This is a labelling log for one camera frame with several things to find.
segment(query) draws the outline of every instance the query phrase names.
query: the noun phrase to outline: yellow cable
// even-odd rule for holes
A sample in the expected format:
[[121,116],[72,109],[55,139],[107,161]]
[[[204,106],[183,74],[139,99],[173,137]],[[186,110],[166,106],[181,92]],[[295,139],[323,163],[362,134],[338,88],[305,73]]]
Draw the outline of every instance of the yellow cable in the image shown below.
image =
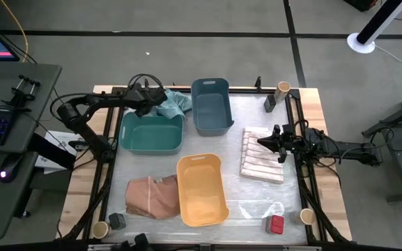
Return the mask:
[[24,63],[26,61],[26,56],[29,53],[29,43],[27,42],[27,37],[26,34],[24,33],[24,30],[21,27],[20,22],[18,22],[18,19],[15,17],[15,15],[12,13],[12,11],[10,10],[10,8],[7,6],[6,2],[4,0],[1,0],[1,3],[4,5],[4,7],[6,7],[7,11],[9,12],[9,14],[12,16],[12,18],[14,19],[14,21],[18,24],[18,27],[21,30],[22,36],[24,37],[24,42],[26,43],[26,53],[24,54],[24,58],[22,59],[22,62]]

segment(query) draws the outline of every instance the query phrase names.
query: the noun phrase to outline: wooden table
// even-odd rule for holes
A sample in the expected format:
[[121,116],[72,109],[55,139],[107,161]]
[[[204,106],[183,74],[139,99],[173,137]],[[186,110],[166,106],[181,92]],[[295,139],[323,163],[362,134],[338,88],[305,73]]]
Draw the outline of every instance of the wooden table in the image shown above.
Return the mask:
[[[112,87],[114,86],[94,86],[93,92],[101,93],[102,91],[105,91],[107,93],[110,93]],[[309,121],[309,127],[324,130],[325,134],[327,134],[325,117],[323,115],[318,89],[313,88],[300,89],[300,95],[301,95],[304,118]],[[294,102],[292,102],[292,106],[293,106],[293,116],[296,120],[297,113]],[[116,117],[117,112],[118,109],[115,109],[114,118]],[[107,116],[107,109],[100,109],[94,114],[93,118],[88,122],[88,124],[95,131],[95,133],[100,135],[103,133],[106,116]],[[113,120],[113,123],[111,125],[110,135],[114,133],[114,127],[115,127],[115,119]],[[76,163],[76,165],[86,162],[91,158],[92,155],[90,153],[87,153],[84,157],[81,158],[81,160],[79,160]],[[59,223],[59,229],[63,235],[66,235],[72,229],[72,227],[77,223],[77,221],[83,215],[83,212],[86,210],[88,206],[89,198],[91,196],[91,188],[94,180],[95,166],[96,163],[92,162],[90,164],[81,166],[79,169],[75,170],[72,173],[68,193],[66,195],[65,204],[63,207],[63,212],[61,214],[61,220]],[[104,166],[102,178],[100,179],[101,183],[105,180],[106,169],[107,165]],[[318,193],[320,195],[320,202],[323,211],[331,220],[332,224],[340,231],[340,233],[344,237],[346,237],[349,240],[352,239],[338,178],[335,176],[333,172],[331,172],[327,168],[322,167],[315,167],[315,174],[318,186]],[[94,213],[93,224],[96,222],[98,217],[99,217],[99,210],[97,210]],[[319,238],[320,235],[316,224],[313,226],[313,233],[316,236],[316,238]]]

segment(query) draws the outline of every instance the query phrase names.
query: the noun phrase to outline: plastic bin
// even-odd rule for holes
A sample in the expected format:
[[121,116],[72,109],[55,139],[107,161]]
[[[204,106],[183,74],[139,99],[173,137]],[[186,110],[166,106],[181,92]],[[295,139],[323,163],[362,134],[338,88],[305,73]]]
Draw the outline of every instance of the plastic bin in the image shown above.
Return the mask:
[[181,158],[177,166],[180,216],[191,227],[219,224],[229,216],[221,159],[212,153]]
[[227,133],[231,118],[229,83],[225,79],[198,79],[192,85],[194,125],[201,136]]
[[164,116],[139,118],[128,112],[122,119],[120,145],[133,154],[171,155],[182,147],[183,118],[168,119]]

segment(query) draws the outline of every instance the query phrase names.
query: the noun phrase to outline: computer mouse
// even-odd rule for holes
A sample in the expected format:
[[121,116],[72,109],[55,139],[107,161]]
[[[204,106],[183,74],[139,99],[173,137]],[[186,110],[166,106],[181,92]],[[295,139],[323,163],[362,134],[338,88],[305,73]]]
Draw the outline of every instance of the computer mouse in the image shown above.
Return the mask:
[[15,179],[20,168],[22,156],[21,153],[10,153],[7,155],[0,168],[1,182],[9,183]]

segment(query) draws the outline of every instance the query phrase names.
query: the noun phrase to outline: black desk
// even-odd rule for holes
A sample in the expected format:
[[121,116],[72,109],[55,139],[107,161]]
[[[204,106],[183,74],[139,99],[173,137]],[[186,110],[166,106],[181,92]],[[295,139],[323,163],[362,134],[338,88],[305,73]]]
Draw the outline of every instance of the black desk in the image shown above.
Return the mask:
[[[28,102],[26,107],[32,110],[29,115],[35,120],[39,120],[60,71],[60,66],[0,62],[0,100],[10,100],[12,97],[10,88],[15,87],[19,82],[19,74],[37,79],[41,83],[41,87],[34,92],[37,98],[32,102]],[[28,116],[20,114],[17,117],[6,144],[2,147],[0,146],[0,166],[11,151],[25,151],[25,145],[31,140],[36,126],[36,122]],[[24,210],[23,206],[27,203],[30,195],[29,182],[37,157],[37,153],[26,152],[15,180],[11,183],[2,183],[0,181],[0,238],[6,233],[12,217],[17,214],[17,211],[20,208]]]

